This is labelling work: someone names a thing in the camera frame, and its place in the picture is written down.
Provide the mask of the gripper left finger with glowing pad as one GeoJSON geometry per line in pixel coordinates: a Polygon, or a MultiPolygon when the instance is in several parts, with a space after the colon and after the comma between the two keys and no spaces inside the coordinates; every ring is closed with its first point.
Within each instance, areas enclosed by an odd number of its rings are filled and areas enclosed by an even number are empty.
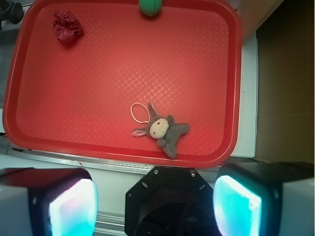
{"type": "Polygon", "coordinates": [[[0,171],[2,236],[91,236],[98,193],[83,168],[0,171]]]}

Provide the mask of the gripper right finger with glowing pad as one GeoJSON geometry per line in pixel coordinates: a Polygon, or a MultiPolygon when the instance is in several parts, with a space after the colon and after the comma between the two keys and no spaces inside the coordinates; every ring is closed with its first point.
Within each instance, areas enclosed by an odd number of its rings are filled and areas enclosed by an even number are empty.
{"type": "Polygon", "coordinates": [[[225,164],[215,181],[213,205],[223,236],[313,236],[314,165],[225,164]]]}

